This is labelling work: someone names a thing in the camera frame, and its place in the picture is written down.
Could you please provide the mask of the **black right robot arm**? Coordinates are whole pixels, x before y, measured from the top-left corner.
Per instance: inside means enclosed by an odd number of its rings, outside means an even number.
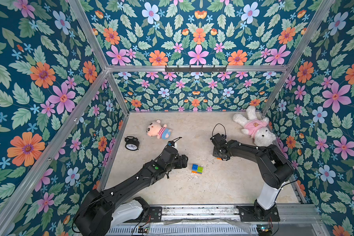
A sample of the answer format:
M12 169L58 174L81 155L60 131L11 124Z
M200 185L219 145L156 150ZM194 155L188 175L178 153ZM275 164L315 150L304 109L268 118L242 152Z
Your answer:
M258 218L265 217L276 206L279 192L293 175L294 167L275 145L258 147L225 138L219 133L210 138L214 145L213 156L224 161L241 157L258 165L264 185L255 200L254 214Z

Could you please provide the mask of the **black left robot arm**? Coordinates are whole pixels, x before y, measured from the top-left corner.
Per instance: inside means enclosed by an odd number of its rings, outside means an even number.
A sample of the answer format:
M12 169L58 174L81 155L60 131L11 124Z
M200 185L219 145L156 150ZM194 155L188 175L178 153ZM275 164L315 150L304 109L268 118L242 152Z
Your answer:
M175 169L187 167L188 157L180 155L174 146L166 146L154 160L145 163L132 177L114 187L90 191L81 203L73 224L83 236L104 236L108 233L113 213L126 200L153 185Z

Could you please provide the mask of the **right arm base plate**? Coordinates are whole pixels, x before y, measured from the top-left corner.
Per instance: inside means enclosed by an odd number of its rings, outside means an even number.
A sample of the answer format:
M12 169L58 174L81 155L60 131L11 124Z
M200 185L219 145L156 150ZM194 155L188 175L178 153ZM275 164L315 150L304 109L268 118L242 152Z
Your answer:
M269 210L264 210L260 206L236 206L239 210L242 222L279 222L280 216L277 205Z

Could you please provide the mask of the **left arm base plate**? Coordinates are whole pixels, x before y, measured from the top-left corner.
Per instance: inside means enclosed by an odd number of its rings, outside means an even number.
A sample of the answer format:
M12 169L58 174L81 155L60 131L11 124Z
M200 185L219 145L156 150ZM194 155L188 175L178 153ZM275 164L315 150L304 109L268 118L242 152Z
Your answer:
M151 206L143 210L142 222L161 222L163 208Z

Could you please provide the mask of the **green lego brick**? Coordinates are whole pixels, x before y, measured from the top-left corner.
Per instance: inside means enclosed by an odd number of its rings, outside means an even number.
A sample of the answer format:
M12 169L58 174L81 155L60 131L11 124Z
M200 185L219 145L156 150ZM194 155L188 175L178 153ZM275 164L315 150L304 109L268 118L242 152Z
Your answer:
M203 170L204 170L203 167L202 167L202 166L199 166L198 169L197 169L197 172L200 173L200 174L202 174L202 173L203 173Z

